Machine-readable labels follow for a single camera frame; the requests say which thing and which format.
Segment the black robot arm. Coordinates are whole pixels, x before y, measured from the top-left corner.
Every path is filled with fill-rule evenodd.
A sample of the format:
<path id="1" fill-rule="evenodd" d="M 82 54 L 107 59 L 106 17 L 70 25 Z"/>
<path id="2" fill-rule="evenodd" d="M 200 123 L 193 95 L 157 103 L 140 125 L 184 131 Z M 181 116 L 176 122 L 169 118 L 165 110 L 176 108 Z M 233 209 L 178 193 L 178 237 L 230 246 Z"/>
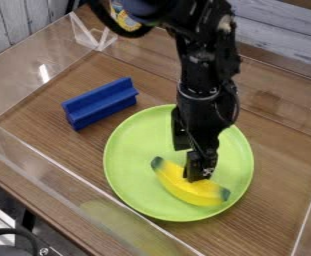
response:
<path id="1" fill-rule="evenodd" d="M 98 19 L 122 37 L 140 38 L 162 26 L 176 38 L 181 61 L 177 106 L 172 112 L 176 150 L 188 152 L 184 177 L 212 177 L 218 163 L 220 134 L 241 110 L 233 77 L 241 71 L 237 23 L 228 0 L 122 0 L 128 16 L 141 24 L 130 31 L 103 0 L 87 0 Z"/>

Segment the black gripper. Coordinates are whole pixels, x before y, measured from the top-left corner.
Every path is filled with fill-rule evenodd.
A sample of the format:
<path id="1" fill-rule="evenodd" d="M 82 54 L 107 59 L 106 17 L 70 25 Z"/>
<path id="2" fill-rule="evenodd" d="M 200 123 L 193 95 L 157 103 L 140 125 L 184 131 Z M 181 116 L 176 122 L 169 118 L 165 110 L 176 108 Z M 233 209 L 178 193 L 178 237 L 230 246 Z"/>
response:
<path id="1" fill-rule="evenodd" d="M 190 148 L 206 154 L 220 147 L 220 134 L 234 123 L 240 115 L 237 94 L 222 93 L 217 97 L 194 98 L 178 94 L 178 104 L 172 111 L 174 150 Z M 204 157 L 197 151 L 189 151 L 184 177 L 190 183 L 210 179 L 217 167 L 218 153 Z"/>

